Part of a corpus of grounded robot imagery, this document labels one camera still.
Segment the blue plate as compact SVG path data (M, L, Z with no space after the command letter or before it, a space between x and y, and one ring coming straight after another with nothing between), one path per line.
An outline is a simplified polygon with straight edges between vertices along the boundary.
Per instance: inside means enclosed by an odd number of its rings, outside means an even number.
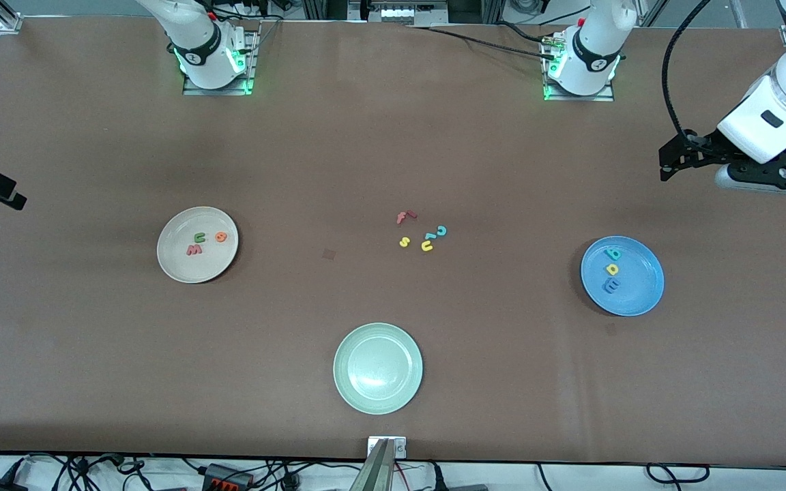
M619 248L621 260L612 261L605 254L607 248ZM611 263L620 268L617 276L609 276L605 271L606 265ZM608 236L593 242L581 257L579 274L587 296L601 310L617 316L648 313L659 304L665 289L665 275L657 256L632 237ZM608 278L620 281L617 292L603 290L602 285Z

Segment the beige brown plate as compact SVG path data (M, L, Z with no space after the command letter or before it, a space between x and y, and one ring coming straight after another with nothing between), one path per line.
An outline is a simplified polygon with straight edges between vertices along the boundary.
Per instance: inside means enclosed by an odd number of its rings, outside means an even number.
M226 232L228 239L216 243L214 236ZM187 256L195 233L205 233L200 243L203 253ZM214 207L193 207L172 217L157 239L157 263L163 273L177 282L200 284L221 276L235 260L239 246L238 229L232 217Z

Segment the silver electronics box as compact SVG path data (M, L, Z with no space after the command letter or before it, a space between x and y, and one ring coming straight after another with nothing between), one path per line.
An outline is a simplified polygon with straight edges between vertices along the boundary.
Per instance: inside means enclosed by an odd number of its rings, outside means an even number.
M346 20L400 24L405 26L434 26L449 22L446 0L347 0Z

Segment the black orange power strip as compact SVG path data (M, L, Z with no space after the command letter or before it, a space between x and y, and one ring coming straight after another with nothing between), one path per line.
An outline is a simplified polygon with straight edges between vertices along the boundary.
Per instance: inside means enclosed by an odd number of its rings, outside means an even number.
M223 465L210 464L200 470L203 476L201 491L249 491L254 482L252 473Z

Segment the pale green plate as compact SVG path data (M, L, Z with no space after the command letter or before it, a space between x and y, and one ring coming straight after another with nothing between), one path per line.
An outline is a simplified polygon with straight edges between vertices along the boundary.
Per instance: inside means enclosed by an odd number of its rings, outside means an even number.
M402 327L369 323L348 333L336 349L333 379L341 398L368 415L403 409L423 381L423 355Z

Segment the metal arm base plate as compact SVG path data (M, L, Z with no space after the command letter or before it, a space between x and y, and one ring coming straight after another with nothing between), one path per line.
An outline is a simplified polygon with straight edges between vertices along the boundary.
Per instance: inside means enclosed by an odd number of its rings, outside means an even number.
M183 72L183 95L250 95L253 91L259 58L259 32L235 32L221 37L205 64L193 66L179 62Z
M583 100L584 102L613 102L615 69L621 57L617 54L608 62L596 60L598 71L589 69L583 60L570 52L571 36L564 31L543 38L540 53L550 59L542 61L542 86L544 100Z

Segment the aluminium frame post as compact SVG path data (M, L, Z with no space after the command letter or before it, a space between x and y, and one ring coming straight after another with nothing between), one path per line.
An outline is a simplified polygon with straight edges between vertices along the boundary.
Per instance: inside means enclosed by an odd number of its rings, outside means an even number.
M24 16L17 12L7 0L0 0L0 34L18 34Z

